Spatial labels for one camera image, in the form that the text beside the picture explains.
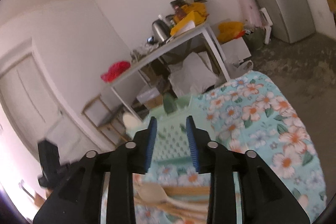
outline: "concrete floor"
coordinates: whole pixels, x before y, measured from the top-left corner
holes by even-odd
[[[288,44],[273,39],[252,54],[297,111],[319,155],[328,200],[336,193],[336,41],[316,34]]]

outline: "white table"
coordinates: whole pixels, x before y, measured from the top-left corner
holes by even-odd
[[[142,74],[139,72],[140,69],[154,61],[155,59],[159,58],[163,54],[171,51],[172,49],[180,46],[184,42],[190,40],[191,38],[197,36],[197,35],[204,35],[204,38],[209,45],[211,51],[213,52],[225,78],[227,81],[230,80],[230,76],[228,74],[228,71],[225,67],[224,61],[226,60],[225,54],[214,34],[212,31],[210,25],[206,22],[201,25],[198,25],[197,27],[181,34],[180,36],[173,38],[170,42],[163,45],[162,47],[158,48],[154,52],[147,55],[145,58],[140,60],[138,63],[132,65],[127,71],[125,71],[123,74],[121,74],[117,79],[115,79],[112,83],[110,83],[110,88],[114,92],[114,94],[118,97],[118,99],[123,103],[123,105],[135,116],[140,119],[140,117],[136,114],[136,112],[132,109],[132,107],[123,100],[123,98],[118,94],[118,92],[115,89],[115,86],[125,80],[127,77],[131,76],[134,73],[139,73],[140,77],[144,80],[144,82],[147,83],[146,79],[142,76]]]

